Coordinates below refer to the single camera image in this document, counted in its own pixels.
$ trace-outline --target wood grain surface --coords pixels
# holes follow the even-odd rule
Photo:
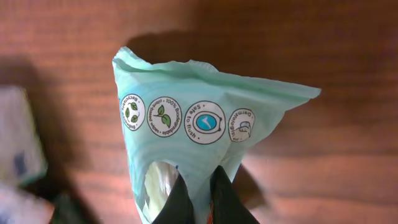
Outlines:
[[[395,0],[2,0],[0,83],[27,88],[49,177],[99,223],[140,223],[111,59],[202,60],[302,83],[235,187],[261,223],[398,222]]]

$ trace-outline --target wet wipes package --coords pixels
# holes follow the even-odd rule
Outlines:
[[[0,86],[0,180],[23,185],[46,171],[25,91],[16,86]]]
[[[244,153],[270,135],[285,111],[320,93],[318,88],[219,72],[204,62],[150,64],[127,47],[113,58],[113,67],[143,223],[159,214],[176,172],[187,185],[196,223],[206,223],[210,177],[217,166],[232,181]]]

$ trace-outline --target package opening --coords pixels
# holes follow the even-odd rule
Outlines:
[[[178,170],[166,162],[153,162],[145,175],[147,195],[142,212],[152,223],[162,211],[179,175]]]

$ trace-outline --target toilet icon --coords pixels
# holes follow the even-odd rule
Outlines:
[[[193,118],[193,127],[202,134],[213,134],[221,131],[222,118],[211,111],[201,111]]]

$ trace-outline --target plastic packaging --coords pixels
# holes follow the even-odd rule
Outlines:
[[[320,93],[318,88],[219,72],[204,62],[150,64],[127,47],[113,58],[113,67],[143,223],[151,222],[144,208],[155,200],[145,185],[153,162],[178,170],[196,223],[206,223],[215,169],[221,165],[232,181],[244,153],[274,130],[285,111]]]

